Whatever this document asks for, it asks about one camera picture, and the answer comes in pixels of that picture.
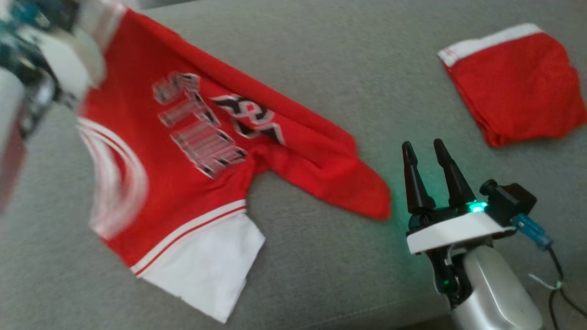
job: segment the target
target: basketball jersey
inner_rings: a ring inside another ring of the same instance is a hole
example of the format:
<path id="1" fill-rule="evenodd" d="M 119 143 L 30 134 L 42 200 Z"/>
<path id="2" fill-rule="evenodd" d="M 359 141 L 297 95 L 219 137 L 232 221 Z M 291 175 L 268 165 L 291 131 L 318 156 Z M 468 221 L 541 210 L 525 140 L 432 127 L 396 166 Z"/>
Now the basketball jersey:
<path id="1" fill-rule="evenodd" d="M 385 219 L 386 183 L 333 123 L 130 10 L 79 130 L 95 162 L 92 228 L 138 276 L 225 322 L 265 237 L 247 189 L 273 170 Z"/>

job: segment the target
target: green led light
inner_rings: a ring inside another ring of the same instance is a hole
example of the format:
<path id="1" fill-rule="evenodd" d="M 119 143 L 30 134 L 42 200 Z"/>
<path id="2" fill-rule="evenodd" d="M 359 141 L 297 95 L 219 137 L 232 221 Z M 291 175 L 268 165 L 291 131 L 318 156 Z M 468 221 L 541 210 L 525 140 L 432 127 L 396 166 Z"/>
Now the green led light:
<path id="1" fill-rule="evenodd" d="M 469 203 L 469 210 L 471 211 L 471 213 L 479 213 L 479 212 L 483 212 L 483 210 L 485 210 L 485 207 L 487 206 L 487 203 L 485 203 L 484 201 L 478 203 L 478 202 L 473 202 L 473 203 Z"/>

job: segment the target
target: blurred robot arm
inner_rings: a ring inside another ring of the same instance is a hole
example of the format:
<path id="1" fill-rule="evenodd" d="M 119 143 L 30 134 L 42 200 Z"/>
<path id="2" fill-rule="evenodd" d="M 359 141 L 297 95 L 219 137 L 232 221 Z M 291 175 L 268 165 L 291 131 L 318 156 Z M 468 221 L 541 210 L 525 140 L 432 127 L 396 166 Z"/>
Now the blurred robot arm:
<path id="1" fill-rule="evenodd" d="M 26 141 L 54 103 L 76 111 L 106 70 L 108 0 L 0 0 L 0 214 Z"/>

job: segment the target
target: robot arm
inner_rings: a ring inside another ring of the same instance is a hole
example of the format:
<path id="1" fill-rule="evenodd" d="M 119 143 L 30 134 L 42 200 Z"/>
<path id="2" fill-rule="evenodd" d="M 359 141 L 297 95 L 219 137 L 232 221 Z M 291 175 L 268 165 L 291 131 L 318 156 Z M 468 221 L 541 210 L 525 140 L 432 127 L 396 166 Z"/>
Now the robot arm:
<path id="1" fill-rule="evenodd" d="M 411 144 L 405 142 L 402 149 L 412 214 L 407 243 L 412 254 L 425 253 L 430 259 L 436 291 L 447 297 L 457 327 L 541 329 L 538 309 L 491 244 L 517 230 L 528 230 L 525 234 L 542 249 L 552 244 L 527 217 L 536 198 L 518 184 L 498 186 L 489 180 L 481 187 L 481 193 L 489 196 L 488 203 L 478 201 L 444 143 L 437 139 L 434 149 L 450 195 L 448 207 L 437 208 L 426 192 Z"/>
<path id="2" fill-rule="evenodd" d="M 58 102 L 72 110 L 105 75 L 91 37 L 106 2 L 0 3 L 0 214 L 25 158 L 25 142 Z"/>

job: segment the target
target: red fabric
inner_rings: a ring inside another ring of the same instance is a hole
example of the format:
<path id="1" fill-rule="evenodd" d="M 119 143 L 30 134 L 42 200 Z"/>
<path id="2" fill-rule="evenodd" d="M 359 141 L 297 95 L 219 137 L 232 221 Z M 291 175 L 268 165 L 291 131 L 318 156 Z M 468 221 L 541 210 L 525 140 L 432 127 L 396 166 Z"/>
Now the red fabric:
<path id="1" fill-rule="evenodd" d="M 186 222 L 244 199 L 253 176 L 267 169 L 336 206 L 375 219 L 390 217 L 389 188 L 357 157 L 352 136 L 171 30 L 129 11 L 105 58 L 107 79 L 89 93 L 81 117 L 118 135 L 149 178 L 138 217 L 106 239 L 127 265 Z M 185 74 L 191 76 L 182 80 Z M 173 89 L 174 83 L 181 85 L 181 95 L 158 99 L 159 91 Z M 197 87 L 203 106 L 166 124 L 174 115 L 165 114 L 177 113 L 174 109 L 190 100 L 190 86 Z M 238 134 L 238 125 L 250 137 Z M 205 127 L 205 136 L 181 135 L 193 127 Z M 233 161 L 216 162 L 215 172 L 206 174 L 203 162 L 222 156 L 214 143 L 225 143 L 223 134 L 231 142 L 223 144 L 222 152 Z M 210 150 L 213 156 L 206 156 Z M 240 157 L 239 150 L 246 156 Z"/>
<path id="2" fill-rule="evenodd" d="M 490 146 L 564 137 L 587 121 L 577 71 L 563 46 L 545 33 L 444 67 Z"/>

